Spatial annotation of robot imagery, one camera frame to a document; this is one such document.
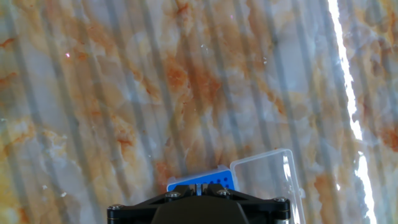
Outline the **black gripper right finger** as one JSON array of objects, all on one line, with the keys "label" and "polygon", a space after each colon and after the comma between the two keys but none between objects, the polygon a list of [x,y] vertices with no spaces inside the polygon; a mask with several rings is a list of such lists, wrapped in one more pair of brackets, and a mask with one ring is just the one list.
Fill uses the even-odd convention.
[{"label": "black gripper right finger", "polygon": [[288,223],[290,200],[285,197],[261,199],[221,184],[205,184],[201,198],[210,200],[202,208],[209,208],[225,223]]}]

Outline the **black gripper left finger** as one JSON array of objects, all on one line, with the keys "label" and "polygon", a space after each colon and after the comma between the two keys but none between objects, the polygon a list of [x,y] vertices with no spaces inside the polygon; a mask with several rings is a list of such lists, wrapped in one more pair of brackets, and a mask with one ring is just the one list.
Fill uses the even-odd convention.
[{"label": "black gripper left finger", "polygon": [[110,205],[107,208],[107,224],[151,223],[162,205],[194,195],[195,185],[177,185],[173,190],[137,205]]}]

